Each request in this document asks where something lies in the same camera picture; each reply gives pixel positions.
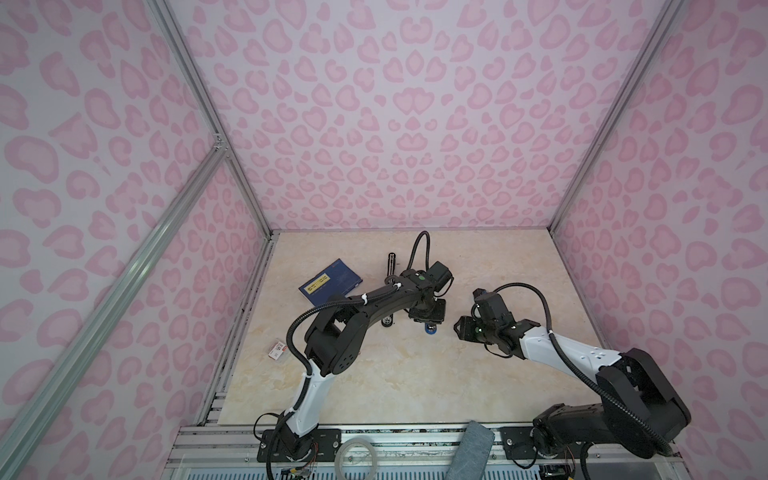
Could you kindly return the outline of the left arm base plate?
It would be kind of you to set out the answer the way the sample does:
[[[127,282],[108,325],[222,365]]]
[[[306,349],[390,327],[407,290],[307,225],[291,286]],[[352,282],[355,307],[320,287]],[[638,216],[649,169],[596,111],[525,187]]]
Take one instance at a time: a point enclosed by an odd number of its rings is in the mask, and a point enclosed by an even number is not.
[[[282,428],[272,441],[274,430],[266,430],[261,434],[261,446],[257,461],[266,463],[299,463],[313,459],[318,462],[335,460],[341,444],[340,429],[314,428],[309,434],[299,437],[287,427]]]

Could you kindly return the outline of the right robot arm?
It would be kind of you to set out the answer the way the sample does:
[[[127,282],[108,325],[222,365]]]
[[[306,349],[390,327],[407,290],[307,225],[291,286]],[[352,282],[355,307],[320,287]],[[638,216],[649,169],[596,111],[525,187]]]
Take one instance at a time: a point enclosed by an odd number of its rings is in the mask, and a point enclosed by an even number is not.
[[[534,452],[553,457],[579,443],[618,444],[642,459],[673,455],[671,444],[690,424],[691,413],[649,353],[603,349],[557,334],[539,289],[533,292],[544,321],[518,320],[501,292],[474,291],[469,314],[454,325],[457,337],[504,359],[529,360],[569,374],[599,398],[586,405],[555,404],[535,417],[530,431]]]

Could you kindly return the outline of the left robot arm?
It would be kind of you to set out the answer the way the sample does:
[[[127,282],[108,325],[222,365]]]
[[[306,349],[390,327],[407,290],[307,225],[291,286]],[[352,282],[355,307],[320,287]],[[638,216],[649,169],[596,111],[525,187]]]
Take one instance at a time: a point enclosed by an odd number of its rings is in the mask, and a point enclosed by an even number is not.
[[[282,414],[278,431],[302,439],[319,425],[319,415],[335,378],[358,358],[369,328],[404,311],[408,318],[433,334],[445,319],[453,274],[436,262],[427,270],[407,269],[390,276],[371,292],[334,296],[301,314],[286,334],[289,351],[304,366],[303,383],[293,404]]]

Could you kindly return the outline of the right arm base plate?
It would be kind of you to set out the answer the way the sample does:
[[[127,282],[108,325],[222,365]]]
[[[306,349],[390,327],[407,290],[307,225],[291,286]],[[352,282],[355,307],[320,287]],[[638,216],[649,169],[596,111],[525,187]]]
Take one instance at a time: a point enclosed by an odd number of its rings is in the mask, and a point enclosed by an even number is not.
[[[577,443],[562,443],[544,429],[534,426],[501,427],[499,432],[508,460],[563,460],[575,455],[578,450]]]

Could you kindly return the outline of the red white staple box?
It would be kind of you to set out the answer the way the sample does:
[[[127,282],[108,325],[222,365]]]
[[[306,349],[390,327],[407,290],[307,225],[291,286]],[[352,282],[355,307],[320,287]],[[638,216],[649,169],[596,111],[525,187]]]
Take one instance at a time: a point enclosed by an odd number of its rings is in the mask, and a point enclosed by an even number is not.
[[[288,351],[287,344],[281,340],[276,340],[268,352],[268,358],[278,362]]]

